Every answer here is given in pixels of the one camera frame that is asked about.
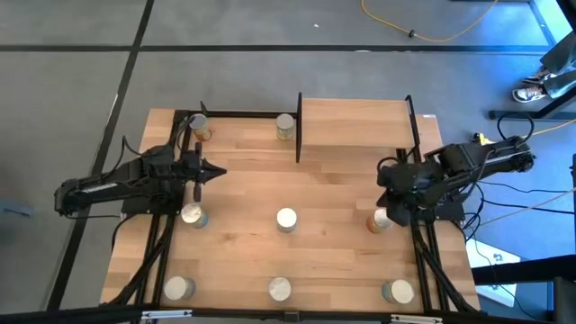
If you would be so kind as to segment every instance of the can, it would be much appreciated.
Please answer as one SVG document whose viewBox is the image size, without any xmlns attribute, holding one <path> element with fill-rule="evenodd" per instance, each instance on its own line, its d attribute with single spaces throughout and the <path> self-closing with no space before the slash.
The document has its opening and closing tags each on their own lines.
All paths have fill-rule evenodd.
<svg viewBox="0 0 576 324">
<path fill-rule="evenodd" d="M 187 203 L 180 212 L 182 220 L 196 229 L 201 229 L 208 223 L 208 215 L 200 207 L 199 203 L 190 202 Z"/>
<path fill-rule="evenodd" d="M 171 301 L 186 300 L 196 291 L 196 283 L 190 278 L 173 276 L 164 284 L 164 295 Z"/>
<path fill-rule="evenodd" d="M 294 118 L 288 113 L 276 117 L 276 136 L 280 140 L 289 140 L 294 136 Z"/>
<path fill-rule="evenodd" d="M 414 290 L 406 280 L 393 280 L 382 285 L 382 297 L 388 302 L 407 304 L 414 299 Z"/>
<path fill-rule="evenodd" d="M 290 233 L 296 230 L 296 221 L 298 217 L 296 216 L 296 211 L 290 208 L 282 208 L 276 214 L 276 223 L 278 229 L 284 233 Z"/>
<path fill-rule="evenodd" d="M 208 129 L 208 118 L 201 113 L 192 115 L 193 120 L 190 122 L 190 128 L 199 141 L 209 140 L 212 132 Z"/>
<path fill-rule="evenodd" d="M 394 225 L 394 222 L 388 218 L 385 208 L 377 209 L 374 215 L 366 220 L 366 227 L 374 234 L 378 234 L 392 225 Z"/>
<path fill-rule="evenodd" d="M 273 300 L 283 302 L 290 297 L 292 293 L 292 285 L 288 279 L 284 277 L 276 277 L 268 285 L 268 292 Z"/>
</svg>

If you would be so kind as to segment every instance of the wooden table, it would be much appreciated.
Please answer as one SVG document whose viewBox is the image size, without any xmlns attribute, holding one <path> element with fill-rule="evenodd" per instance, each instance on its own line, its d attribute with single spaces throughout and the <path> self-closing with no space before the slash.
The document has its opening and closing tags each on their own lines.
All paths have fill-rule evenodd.
<svg viewBox="0 0 576 324">
<path fill-rule="evenodd" d="M 152 109 L 140 151 L 167 141 L 174 110 Z M 437 120 L 418 115 L 422 152 L 442 146 Z M 274 119 L 211 118 L 204 156 L 228 169 L 202 189 L 209 215 L 203 229 L 178 218 L 166 279 L 191 277 L 197 291 L 187 301 L 163 306 L 215 309 L 422 312 L 410 228 L 394 226 L 375 235 L 365 226 L 383 193 L 376 163 L 413 145 L 404 101 L 303 99 L 302 151 L 295 163 L 294 139 L 275 136 Z M 185 203 L 191 202 L 188 186 Z M 275 215 L 290 207 L 295 232 L 278 231 Z M 116 296 L 140 266 L 151 217 L 127 221 L 118 232 L 102 301 Z M 461 232 L 436 223 L 442 265 L 454 286 L 479 307 Z M 152 275 L 146 300 L 151 299 Z M 268 284 L 288 278 L 292 296 L 275 302 Z M 417 297 L 408 305 L 381 296 L 387 280 L 406 279 Z M 428 271 L 433 305 L 434 276 Z"/>
</svg>

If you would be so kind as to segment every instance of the person's leg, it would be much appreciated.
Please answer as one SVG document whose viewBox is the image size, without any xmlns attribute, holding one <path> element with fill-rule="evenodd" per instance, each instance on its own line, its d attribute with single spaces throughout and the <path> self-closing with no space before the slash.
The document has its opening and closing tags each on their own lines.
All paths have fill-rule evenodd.
<svg viewBox="0 0 576 324">
<path fill-rule="evenodd" d="M 551 77 L 544 81 L 543 86 L 546 93 L 552 98 L 564 95 L 576 86 L 576 71 L 570 71 L 557 77 Z"/>
<path fill-rule="evenodd" d="M 571 31 L 542 58 L 542 65 L 553 74 L 561 74 L 576 63 L 576 35 Z"/>
</svg>

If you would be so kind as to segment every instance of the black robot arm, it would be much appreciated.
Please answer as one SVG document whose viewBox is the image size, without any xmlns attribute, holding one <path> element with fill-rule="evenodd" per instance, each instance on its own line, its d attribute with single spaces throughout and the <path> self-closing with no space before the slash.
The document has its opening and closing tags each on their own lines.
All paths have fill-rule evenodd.
<svg viewBox="0 0 576 324">
<path fill-rule="evenodd" d="M 422 163 L 380 166 L 377 184 L 386 191 L 376 205 L 386 207 L 391 220 L 407 226 L 413 212 L 446 201 L 462 202 L 468 196 L 463 188 L 496 173 L 525 172 L 533 164 L 530 147 L 520 137 L 489 145 L 451 144 L 427 153 Z"/>
<path fill-rule="evenodd" d="M 174 148 L 155 146 L 110 172 L 65 181 L 54 193 L 54 209 L 60 215 L 78 212 L 94 203 L 143 198 L 151 205 L 163 205 L 182 194 L 185 183 L 194 181 L 194 199 L 200 201 L 200 184 L 226 170 L 201 158 L 202 144 L 183 151 L 174 161 Z"/>
</svg>

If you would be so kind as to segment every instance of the gray floor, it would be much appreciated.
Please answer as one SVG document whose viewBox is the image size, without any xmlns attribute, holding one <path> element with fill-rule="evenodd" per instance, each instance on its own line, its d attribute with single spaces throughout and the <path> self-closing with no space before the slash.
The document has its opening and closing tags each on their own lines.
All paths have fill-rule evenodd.
<svg viewBox="0 0 576 324">
<path fill-rule="evenodd" d="M 0 43 L 130 44 L 144 3 L 0 1 Z M 429 36 L 459 30 L 487 6 L 444 0 L 368 0 L 367 4 L 375 14 L 413 24 L 410 28 Z M 419 43 L 365 17 L 359 1 L 344 0 L 157 0 L 144 42 Z M 526 4 L 498 4 L 478 28 L 452 44 L 542 45 L 545 39 Z M 0 265 L 0 313 L 43 307 L 70 225 L 52 211 L 53 191 L 62 180 L 87 174 L 126 58 L 125 53 L 0 54 L 0 149 L 4 153 L 0 193 L 3 200 L 29 203 L 36 209 L 30 219 L 0 217 L 0 256 L 9 261 Z M 133 145 L 139 143 L 149 108 L 197 109 L 203 100 L 213 110 L 288 112 L 295 110 L 299 91 L 341 98 L 402 99 L 410 94 L 417 113 L 437 115 L 445 143 L 467 141 L 476 131 L 496 140 L 496 125 L 486 119 L 486 112 L 520 108 L 510 101 L 510 91 L 521 77 L 537 70 L 538 59 L 537 55 L 449 53 L 142 53 L 106 167 L 117 158 L 122 135 Z M 527 131 L 523 122 L 503 126 L 509 134 Z M 572 187 L 568 166 L 575 135 L 571 126 L 534 137 L 530 145 L 538 160 L 532 171 L 490 180 L 522 188 Z M 499 202 L 531 204 L 548 197 L 483 188 L 488 199 Z M 476 204 L 474 197 L 467 210 Z M 571 210 L 572 198 L 549 207 Z M 117 211 L 118 205 L 111 204 L 94 213 Z M 487 206 L 482 217 L 488 220 L 508 211 Z M 88 222 L 65 307 L 98 303 L 114 224 L 115 220 Z M 570 216 L 529 211 L 480 229 L 478 239 L 524 258 L 559 256 L 574 253 L 574 223 Z M 532 298 L 539 291 L 523 289 L 518 298 L 525 308 L 541 309 L 540 297 Z"/>
</svg>

